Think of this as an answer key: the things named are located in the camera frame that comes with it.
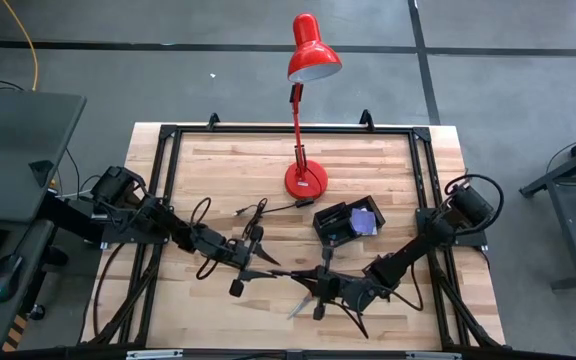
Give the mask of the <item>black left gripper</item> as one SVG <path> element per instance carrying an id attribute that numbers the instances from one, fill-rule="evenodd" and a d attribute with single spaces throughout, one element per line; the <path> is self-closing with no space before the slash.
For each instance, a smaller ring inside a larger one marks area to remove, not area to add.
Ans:
<path id="1" fill-rule="evenodd" d="M 250 244 L 246 245 L 243 240 L 236 243 L 235 254 L 232 256 L 231 262 L 239 270 L 239 273 L 232 281 L 229 289 L 229 293 L 234 297 L 242 295 L 245 282 L 260 278 L 275 278 L 275 275 L 271 273 L 248 269 L 254 254 L 264 261 L 280 266 L 280 263 L 263 249 L 260 243 L 262 236 L 263 228 L 259 225 L 254 225 L 250 234 Z"/>

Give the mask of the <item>red desk lamp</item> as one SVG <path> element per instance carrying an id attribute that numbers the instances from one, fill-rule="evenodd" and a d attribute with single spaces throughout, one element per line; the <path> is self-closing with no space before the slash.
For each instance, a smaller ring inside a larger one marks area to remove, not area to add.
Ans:
<path id="1" fill-rule="evenodd" d="M 288 64 L 287 79 L 292 83 L 289 103 L 296 138 L 295 162 L 288 167 L 284 184 L 286 191 L 295 199 L 317 199 L 326 190 L 328 175 L 319 163 L 306 157 L 301 139 L 299 105 L 304 84 L 336 74 L 342 69 L 342 61 L 323 42 L 318 20 L 313 14 L 297 15 L 293 21 L 293 34 L 296 49 Z"/>

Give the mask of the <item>red-handled scissors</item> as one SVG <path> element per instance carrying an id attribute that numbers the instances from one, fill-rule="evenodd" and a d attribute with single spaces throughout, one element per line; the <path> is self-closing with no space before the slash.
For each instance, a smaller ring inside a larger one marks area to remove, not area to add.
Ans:
<path id="1" fill-rule="evenodd" d="M 308 293 L 289 313 L 288 319 L 295 318 L 309 303 L 314 300 L 314 296 Z"/>

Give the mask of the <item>black mesh desk organizer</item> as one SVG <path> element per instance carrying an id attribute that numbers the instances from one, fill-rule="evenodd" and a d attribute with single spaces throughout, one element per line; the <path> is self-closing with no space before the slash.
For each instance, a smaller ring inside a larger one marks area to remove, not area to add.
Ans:
<path id="1" fill-rule="evenodd" d="M 366 208 L 372 211 L 377 219 L 379 231 L 386 223 L 381 211 L 371 196 L 363 197 L 355 202 L 341 202 L 314 214 L 313 227 L 321 243 L 325 246 L 338 247 L 362 237 L 351 225 L 353 208 Z"/>

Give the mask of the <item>black side desk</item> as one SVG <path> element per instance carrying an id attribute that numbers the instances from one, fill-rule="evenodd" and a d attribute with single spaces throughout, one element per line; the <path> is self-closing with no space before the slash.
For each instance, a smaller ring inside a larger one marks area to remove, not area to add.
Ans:
<path id="1" fill-rule="evenodd" d="M 80 95 L 0 90 L 0 221 L 36 216 L 85 105 Z"/>

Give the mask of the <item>black table frame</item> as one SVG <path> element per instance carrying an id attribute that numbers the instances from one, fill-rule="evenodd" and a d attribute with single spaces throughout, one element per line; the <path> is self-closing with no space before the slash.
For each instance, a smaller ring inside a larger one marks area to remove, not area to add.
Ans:
<path id="1" fill-rule="evenodd" d="M 168 194 L 178 216 L 188 218 L 205 197 L 212 199 L 205 222 L 227 237 L 238 236 L 254 205 L 268 202 L 263 246 L 286 270 L 305 270 L 321 261 L 312 226 L 316 211 L 371 196 L 385 225 L 372 237 L 337 248 L 332 266 L 357 275 L 375 257 L 394 252 L 416 234 L 416 210 L 464 172 L 453 126 L 305 126 L 310 159 L 329 175 L 328 188 L 312 206 L 292 207 L 284 175 L 294 159 L 294 134 L 281 124 L 138 123 L 126 166 L 149 176 L 159 167 L 159 194 Z M 235 271 L 219 266 L 197 280 L 199 255 L 167 245 L 155 282 L 146 343 L 154 348 L 436 350 L 441 345 L 429 267 L 419 260 L 403 277 L 395 298 L 375 301 L 359 330 L 338 308 L 324 319 L 305 307 L 291 310 L 305 289 L 287 278 L 257 279 L 240 297 L 229 294 Z"/>

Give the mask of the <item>silver aluminium extrusion piece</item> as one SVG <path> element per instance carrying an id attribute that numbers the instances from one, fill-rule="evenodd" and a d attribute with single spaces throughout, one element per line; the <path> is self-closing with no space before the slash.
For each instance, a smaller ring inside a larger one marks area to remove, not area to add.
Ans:
<path id="1" fill-rule="evenodd" d="M 463 360 L 459 353 L 414 351 L 406 353 L 406 360 Z"/>
<path id="2" fill-rule="evenodd" d="M 182 359 L 182 349 L 157 349 L 129 351 L 125 360 L 177 360 Z"/>

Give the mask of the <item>dark grey computer desk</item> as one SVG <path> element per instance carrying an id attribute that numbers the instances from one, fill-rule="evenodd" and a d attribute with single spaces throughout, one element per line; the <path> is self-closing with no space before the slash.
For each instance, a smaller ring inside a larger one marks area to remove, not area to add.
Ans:
<path id="1" fill-rule="evenodd" d="M 31 224 L 0 222 L 0 259 L 9 254 L 23 257 L 19 287 L 8 301 L 0 303 L 0 349 L 17 315 L 31 310 L 36 297 L 33 281 L 40 272 L 53 224 L 37 220 Z"/>

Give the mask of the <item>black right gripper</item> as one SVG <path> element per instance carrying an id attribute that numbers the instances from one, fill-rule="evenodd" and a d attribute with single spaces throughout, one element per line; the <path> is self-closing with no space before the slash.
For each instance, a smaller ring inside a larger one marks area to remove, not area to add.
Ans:
<path id="1" fill-rule="evenodd" d="M 323 263 L 311 270 L 270 270 L 275 276 L 289 276 L 303 285 L 307 290 L 307 299 L 317 298 L 317 304 L 313 313 L 314 320 L 322 320 L 325 315 L 326 305 L 340 305 L 346 312 L 355 312 L 357 319 L 363 315 L 362 279 L 330 269 L 334 248 L 325 245 L 322 249 Z"/>

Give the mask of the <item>black computer mouse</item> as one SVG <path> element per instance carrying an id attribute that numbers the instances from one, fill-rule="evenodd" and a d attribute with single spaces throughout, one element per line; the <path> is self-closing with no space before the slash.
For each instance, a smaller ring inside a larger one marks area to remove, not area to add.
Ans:
<path id="1" fill-rule="evenodd" d="M 0 303 L 10 300 L 17 292 L 23 257 L 15 253 L 0 259 Z"/>

